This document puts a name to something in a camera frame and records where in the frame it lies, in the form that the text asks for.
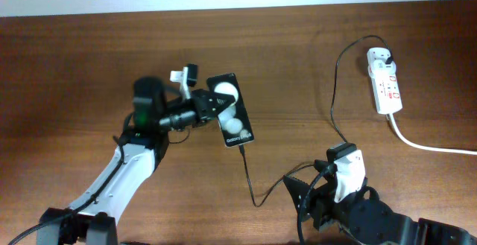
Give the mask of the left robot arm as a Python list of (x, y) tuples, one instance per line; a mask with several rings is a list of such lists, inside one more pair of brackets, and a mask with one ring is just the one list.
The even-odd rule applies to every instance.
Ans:
[(37, 244), (117, 244), (117, 224), (141, 184), (157, 169), (170, 145), (168, 134), (214, 120), (240, 98), (226, 74), (211, 77), (208, 89), (190, 91), (181, 80), (180, 97), (167, 101), (166, 85), (156, 77), (133, 84), (134, 111), (114, 138), (111, 161), (88, 189), (66, 209), (49, 208), (40, 218)]

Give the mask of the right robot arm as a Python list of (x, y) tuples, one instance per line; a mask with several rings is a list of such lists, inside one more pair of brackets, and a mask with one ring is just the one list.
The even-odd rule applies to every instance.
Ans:
[(360, 244), (476, 245), (476, 237), (465, 229), (424, 218), (413, 221), (392, 211), (366, 182), (360, 191), (339, 203), (334, 201), (333, 182), (312, 189), (305, 182), (286, 176), (284, 183), (301, 220), (313, 219), (313, 227), (318, 231), (336, 224)]

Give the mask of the black Samsung flip phone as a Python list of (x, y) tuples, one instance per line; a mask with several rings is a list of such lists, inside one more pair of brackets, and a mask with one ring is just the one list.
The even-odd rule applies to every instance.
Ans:
[(254, 134), (236, 75), (228, 73), (209, 77), (206, 84), (212, 92), (234, 97), (234, 102), (218, 114), (225, 145), (234, 147), (252, 142)]

